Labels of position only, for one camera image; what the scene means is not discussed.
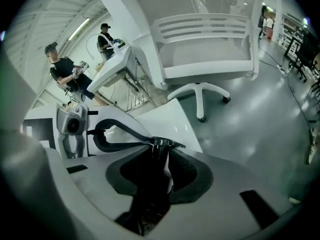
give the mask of chair base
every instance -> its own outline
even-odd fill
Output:
[[[225,89],[220,88],[219,86],[216,86],[214,84],[207,83],[207,82],[186,84],[181,88],[170,93],[167,98],[168,100],[172,100],[173,98],[191,90],[195,92],[196,117],[202,123],[207,119],[205,117],[205,112],[204,112],[204,101],[202,96],[202,90],[213,91],[223,95],[222,101],[224,103],[228,103],[231,100],[229,92],[227,92]]]

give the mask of table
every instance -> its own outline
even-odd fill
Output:
[[[100,69],[100,71],[96,74],[95,78],[92,80],[91,84],[87,87],[87,90],[95,95],[99,96],[102,100],[116,106],[112,101],[108,100],[104,96],[102,96],[98,90],[106,85],[108,81],[115,78],[118,74],[121,74],[123,71],[127,73],[127,75],[132,79],[136,87],[129,81],[129,85],[133,86],[135,89],[142,91],[150,103],[156,108],[156,104],[153,102],[149,94],[143,88],[143,86],[138,82],[135,75],[137,72],[137,58],[135,53],[132,51],[130,45],[125,45],[121,50],[121,55],[115,54],[111,57]]]

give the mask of ceiling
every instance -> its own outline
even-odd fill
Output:
[[[57,42],[60,50],[86,18],[90,18],[87,24],[90,25],[106,12],[100,0],[28,0],[5,33],[4,50],[16,70],[38,93],[49,79],[50,63],[45,47]]]

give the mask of black cloth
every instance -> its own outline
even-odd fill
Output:
[[[114,39],[111,37],[111,35],[109,35],[109,33],[100,33],[100,34],[102,34],[102,35],[104,35],[104,36],[106,36],[106,38],[108,38],[110,41],[113,41]],[[106,39],[104,39],[102,36],[98,36],[98,45],[99,45],[99,47],[101,48],[102,46],[105,46],[105,45],[107,45],[108,44],[108,42],[107,42],[107,40]],[[107,49],[107,48],[104,48],[104,49],[102,49],[102,52],[104,53],[104,54],[112,54],[113,52],[114,52],[114,49]]]
[[[59,61],[52,63],[54,67],[50,67],[50,74],[54,80],[58,78],[66,78],[72,75],[72,70],[75,67],[74,62],[68,57],[60,58]],[[87,91],[88,86],[91,84],[92,80],[85,74],[80,74],[78,79],[73,79],[66,84],[71,88],[72,92],[80,92],[85,94],[89,99],[93,99],[95,96],[93,93]]]

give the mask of shoe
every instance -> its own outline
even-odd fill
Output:
[[[310,133],[311,133],[312,146],[314,146],[316,145],[316,138],[318,135],[318,131],[316,128],[311,128]]]
[[[316,153],[317,153],[316,146],[311,146],[310,153],[309,153],[309,158],[308,158],[308,164],[311,164],[312,159],[314,158]]]

